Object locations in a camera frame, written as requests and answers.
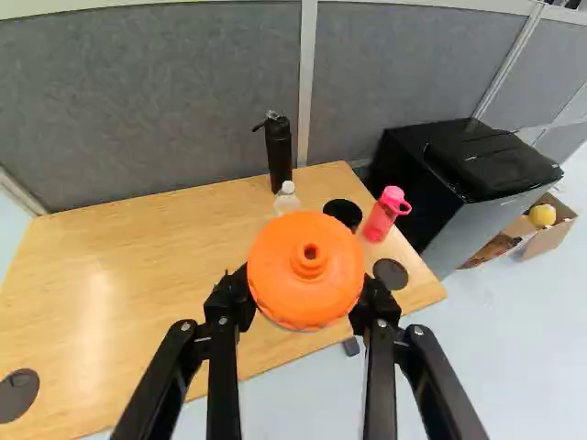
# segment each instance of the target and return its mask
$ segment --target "yellow ball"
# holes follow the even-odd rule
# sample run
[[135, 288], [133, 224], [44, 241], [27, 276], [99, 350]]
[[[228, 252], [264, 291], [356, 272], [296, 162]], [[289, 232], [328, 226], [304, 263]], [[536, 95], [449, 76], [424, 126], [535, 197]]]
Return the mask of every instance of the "yellow ball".
[[552, 226], [557, 221], [557, 210], [551, 204], [539, 204], [530, 209], [528, 218], [536, 227]]

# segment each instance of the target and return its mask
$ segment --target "wooden desk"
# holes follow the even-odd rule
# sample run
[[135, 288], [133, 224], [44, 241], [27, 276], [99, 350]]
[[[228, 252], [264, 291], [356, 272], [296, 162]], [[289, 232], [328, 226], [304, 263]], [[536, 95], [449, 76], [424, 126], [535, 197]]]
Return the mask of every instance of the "wooden desk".
[[[369, 192], [345, 162], [294, 171], [299, 198], [321, 210], [344, 197], [367, 215]], [[202, 304], [224, 269], [247, 258], [273, 218], [267, 176], [106, 203], [31, 223], [0, 295], [0, 378], [30, 368], [35, 403], [0, 424], [3, 439], [63, 439], [113, 426], [168, 327], [204, 321]], [[405, 314], [445, 298], [401, 233], [364, 244], [365, 270], [379, 258], [402, 262], [408, 285], [394, 293]], [[304, 335], [257, 314], [238, 345], [246, 379], [350, 336], [348, 320]], [[207, 363], [188, 399], [206, 393]]]

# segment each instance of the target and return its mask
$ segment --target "gray floor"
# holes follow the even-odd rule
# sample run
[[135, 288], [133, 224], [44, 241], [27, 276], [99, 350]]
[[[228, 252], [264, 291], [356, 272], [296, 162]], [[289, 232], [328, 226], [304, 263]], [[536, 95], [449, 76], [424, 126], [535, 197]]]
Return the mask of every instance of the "gray floor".
[[[582, 272], [587, 148], [563, 168], [566, 177], [556, 195], [580, 217], [559, 248], [525, 263], [504, 256], [458, 271], [444, 282], [446, 301], [401, 322], [435, 331], [493, 439], [585, 436], [587, 333], [581, 324], [587, 310], [587, 276]], [[9, 209], [0, 210], [2, 265], [14, 248], [4, 243], [14, 243], [26, 223], [15, 218]], [[363, 358], [345, 357], [340, 346], [242, 382], [244, 438], [358, 439], [362, 383]], [[398, 406], [399, 439], [426, 438], [401, 376]], [[185, 405], [174, 438], [205, 438], [205, 399]]]

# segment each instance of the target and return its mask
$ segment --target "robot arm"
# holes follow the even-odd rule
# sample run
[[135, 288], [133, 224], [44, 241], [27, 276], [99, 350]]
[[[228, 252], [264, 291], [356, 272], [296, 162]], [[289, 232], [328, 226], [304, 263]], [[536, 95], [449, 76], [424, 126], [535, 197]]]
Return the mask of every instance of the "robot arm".
[[[237, 343], [255, 315], [246, 265], [225, 274], [204, 304], [205, 323], [178, 321], [161, 341], [111, 436], [116, 440], [172, 437], [191, 380], [209, 359], [207, 440], [240, 440]], [[434, 334], [422, 325], [398, 327], [399, 305], [365, 275], [349, 313], [368, 347], [363, 440], [395, 440], [395, 364], [412, 386], [431, 440], [488, 439]]]

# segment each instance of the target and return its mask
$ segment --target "orange bottle cap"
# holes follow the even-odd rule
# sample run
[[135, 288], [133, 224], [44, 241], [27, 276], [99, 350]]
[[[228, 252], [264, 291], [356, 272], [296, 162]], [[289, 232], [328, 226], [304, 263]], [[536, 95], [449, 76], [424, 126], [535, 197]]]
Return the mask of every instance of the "orange bottle cap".
[[314, 331], [357, 302], [364, 270], [360, 244], [336, 218], [297, 211], [271, 220], [249, 252], [247, 278], [267, 317]]

